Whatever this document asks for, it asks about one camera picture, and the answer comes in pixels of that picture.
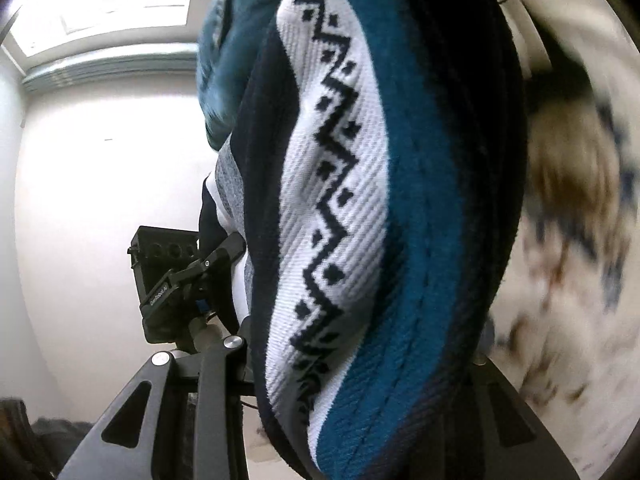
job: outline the ceiling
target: ceiling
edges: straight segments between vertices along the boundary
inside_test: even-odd
[[[45,64],[63,57],[90,52],[110,46],[123,46],[139,43],[169,43],[196,41],[200,27],[211,0],[191,0],[185,25],[174,27],[130,28],[105,32],[86,38],[69,41],[43,52],[27,57],[18,47],[14,37],[9,33],[3,45],[18,65],[26,72],[30,68]]]

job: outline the white wall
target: white wall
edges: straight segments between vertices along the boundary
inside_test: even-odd
[[[88,84],[31,103],[15,188],[18,262],[72,418],[95,420],[160,349],[144,339],[127,248],[139,225],[197,230],[215,156],[193,77]]]
[[[0,52],[0,397],[21,397],[31,419],[68,416],[24,306],[15,251],[15,167],[24,117],[20,74]]]

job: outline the dark fabric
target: dark fabric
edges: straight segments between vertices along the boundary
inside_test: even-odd
[[[495,261],[490,276],[493,282],[484,299],[474,295],[479,290],[460,290],[454,317],[456,324],[447,335],[446,352],[439,370],[424,385],[419,400],[414,404],[406,423],[389,439],[379,459],[361,478],[371,480],[388,478],[390,472],[400,472],[426,428],[440,415],[446,403],[435,399],[450,399],[455,378],[465,373],[466,356],[478,343],[484,324],[484,313],[469,309],[469,305],[491,304],[504,269],[508,263],[516,235],[519,211],[522,206],[526,174],[526,116],[522,77],[511,33],[495,0],[409,0],[414,17],[420,23],[425,44],[428,44],[442,62],[441,70],[449,72],[449,80],[459,86],[449,86],[453,98],[470,103],[478,129],[478,150],[486,151],[492,174],[484,183],[492,190],[492,208],[497,217],[494,247],[485,249],[484,259],[463,258],[465,274],[471,276],[478,267]],[[473,222],[477,211],[473,206],[466,211],[468,222]],[[476,252],[477,241],[467,232],[466,247]]]
[[[552,69],[537,72],[527,81],[527,107],[531,113],[554,101],[571,101],[589,97],[593,91],[585,68],[562,50],[556,38],[535,22],[536,30],[545,45]]]
[[[62,470],[92,425],[40,418],[30,426],[20,399],[0,400],[0,474],[4,480],[50,479]]]
[[[207,139],[219,150],[236,123],[255,58],[280,0],[214,0],[198,38],[196,82]]]
[[[32,429],[56,468],[61,470],[92,426],[88,422],[39,418]]]
[[[278,290],[280,175],[298,112],[296,79],[272,23],[242,101],[230,147],[244,182],[246,243],[254,264],[251,352],[258,410],[280,456],[300,476],[308,478],[273,414],[265,384],[269,336],[265,327],[269,326]]]
[[[202,184],[202,209],[198,225],[200,241],[198,255],[200,258],[209,256],[226,238],[226,231],[218,222],[216,205],[207,190],[206,183]]]

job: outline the black metal frame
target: black metal frame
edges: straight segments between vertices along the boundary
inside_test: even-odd
[[[158,352],[118,394],[69,459],[59,480],[171,480],[182,438],[180,414],[197,392],[193,480],[248,480],[240,396],[254,394],[246,367],[249,318],[241,344],[212,344],[202,354]]]

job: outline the zigzag pattern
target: zigzag pattern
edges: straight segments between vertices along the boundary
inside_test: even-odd
[[[303,278],[309,296],[319,308],[314,311],[313,321],[290,339],[293,347],[302,354],[297,359],[294,369],[303,372],[298,380],[298,401],[300,402],[298,411],[302,415],[305,424],[308,425],[308,415],[313,409],[316,395],[320,392],[321,376],[329,371],[326,358],[335,350],[329,344],[338,337],[338,333],[324,332],[327,327],[342,315],[342,309],[334,304],[322,291],[321,285],[314,277],[314,272],[331,256],[348,234],[345,227],[340,224],[331,211],[329,204],[332,197],[337,194],[340,186],[344,183],[345,178],[358,163],[357,157],[338,142],[332,136],[332,133],[353,106],[358,98],[358,92],[335,76],[338,70],[342,70],[346,75],[350,74],[355,67],[355,63],[353,61],[344,63],[350,50],[351,38],[324,28],[326,18],[325,0],[294,0],[294,4],[306,7],[302,12],[302,21],[310,22],[315,19],[312,40],[319,41],[327,46],[327,49],[322,51],[320,61],[324,63],[333,61],[321,82],[325,88],[332,92],[330,96],[325,95],[318,101],[316,110],[319,112],[326,111],[336,98],[339,99],[339,102],[324,120],[314,138],[326,152],[331,153],[343,163],[342,171],[331,181],[331,184],[316,204],[316,210],[324,220],[329,236],[311,263],[303,271]],[[337,14],[329,15],[328,27],[338,27],[338,19],[339,16]],[[353,138],[359,129],[360,126],[351,121],[348,126],[342,129],[342,133],[349,138]],[[324,160],[318,167],[318,175],[323,180],[329,180],[335,171],[337,171],[337,168],[329,160]],[[343,206],[351,196],[353,194],[349,190],[343,189],[337,200],[338,206]],[[322,233],[316,231],[312,239],[313,246],[316,246],[321,240]],[[323,277],[328,285],[331,286],[343,279],[344,275],[336,266],[329,264],[324,270]],[[301,300],[296,307],[296,313],[300,319],[306,319],[311,315],[312,311]]]

